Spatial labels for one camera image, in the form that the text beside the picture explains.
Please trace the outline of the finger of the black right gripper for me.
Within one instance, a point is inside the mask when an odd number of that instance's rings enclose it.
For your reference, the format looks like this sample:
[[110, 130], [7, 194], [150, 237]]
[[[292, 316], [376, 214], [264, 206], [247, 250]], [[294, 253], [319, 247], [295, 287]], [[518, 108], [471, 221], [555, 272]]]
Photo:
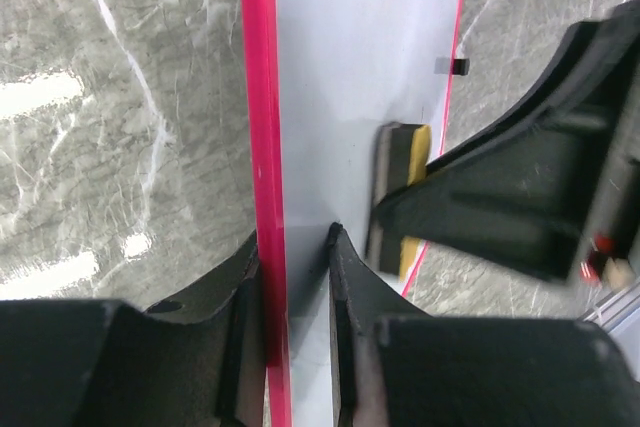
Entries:
[[639, 4], [571, 25], [535, 84], [498, 120], [385, 196], [387, 233], [547, 282], [570, 275], [639, 67]]

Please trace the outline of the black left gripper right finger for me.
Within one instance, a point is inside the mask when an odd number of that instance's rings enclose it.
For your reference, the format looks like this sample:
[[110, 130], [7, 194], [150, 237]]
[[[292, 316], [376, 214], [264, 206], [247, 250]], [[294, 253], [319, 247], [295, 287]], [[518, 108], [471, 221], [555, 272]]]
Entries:
[[591, 322], [433, 317], [327, 236], [338, 426], [635, 426], [639, 385]]

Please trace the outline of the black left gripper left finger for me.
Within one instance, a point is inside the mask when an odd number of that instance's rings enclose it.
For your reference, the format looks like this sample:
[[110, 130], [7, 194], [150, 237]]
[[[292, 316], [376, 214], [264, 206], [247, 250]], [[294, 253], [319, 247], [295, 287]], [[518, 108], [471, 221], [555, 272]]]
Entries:
[[259, 426], [257, 242], [139, 310], [116, 299], [1, 305], [5, 426]]

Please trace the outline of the yellow bone-shaped eraser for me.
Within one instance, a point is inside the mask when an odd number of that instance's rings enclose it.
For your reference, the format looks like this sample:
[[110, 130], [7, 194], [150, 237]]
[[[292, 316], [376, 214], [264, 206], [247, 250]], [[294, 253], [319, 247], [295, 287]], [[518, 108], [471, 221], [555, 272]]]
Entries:
[[[426, 177], [431, 150], [431, 128], [424, 124], [393, 122], [380, 128], [373, 161], [372, 205]], [[366, 243], [371, 270], [405, 282], [410, 277], [424, 243], [387, 232], [372, 218]]]

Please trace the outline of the pink framed whiteboard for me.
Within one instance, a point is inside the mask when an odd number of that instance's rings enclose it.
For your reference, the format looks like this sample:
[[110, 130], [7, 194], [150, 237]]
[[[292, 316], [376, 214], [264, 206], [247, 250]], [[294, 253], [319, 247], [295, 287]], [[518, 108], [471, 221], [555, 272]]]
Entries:
[[330, 226], [363, 252], [381, 126], [444, 144], [462, 0], [242, 0], [251, 157], [275, 426], [333, 422]]

